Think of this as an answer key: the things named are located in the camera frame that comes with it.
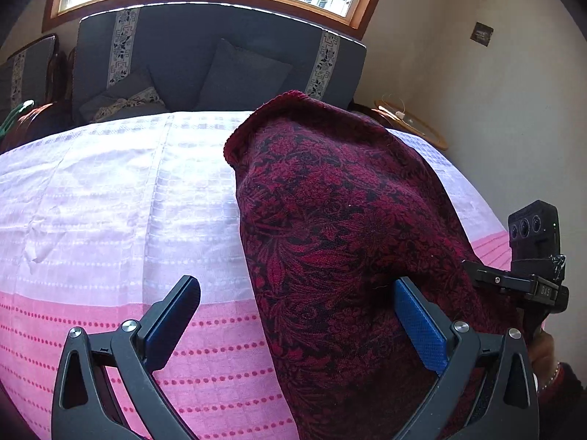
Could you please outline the dark sleeved right forearm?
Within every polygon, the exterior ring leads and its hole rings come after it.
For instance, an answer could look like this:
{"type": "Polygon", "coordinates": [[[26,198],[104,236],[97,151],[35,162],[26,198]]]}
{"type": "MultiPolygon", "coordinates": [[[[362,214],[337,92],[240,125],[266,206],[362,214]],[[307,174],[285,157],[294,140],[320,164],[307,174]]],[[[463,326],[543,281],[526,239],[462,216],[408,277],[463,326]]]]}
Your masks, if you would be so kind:
{"type": "Polygon", "coordinates": [[[586,388],[568,363],[538,394],[539,438],[586,440],[586,388]]]}

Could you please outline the right hand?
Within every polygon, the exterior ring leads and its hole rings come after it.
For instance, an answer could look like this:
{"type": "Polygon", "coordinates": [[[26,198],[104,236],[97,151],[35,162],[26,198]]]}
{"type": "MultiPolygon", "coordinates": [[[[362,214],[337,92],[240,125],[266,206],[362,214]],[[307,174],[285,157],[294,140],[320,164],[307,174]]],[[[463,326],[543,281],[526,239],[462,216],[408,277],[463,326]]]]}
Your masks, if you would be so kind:
{"type": "Polygon", "coordinates": [[[544,391],[556,380],[560,367],[555,356],[554,339],[541,327],[536,329],[528,345],[528,356],[537,379],[537,388],[544,391]]]}

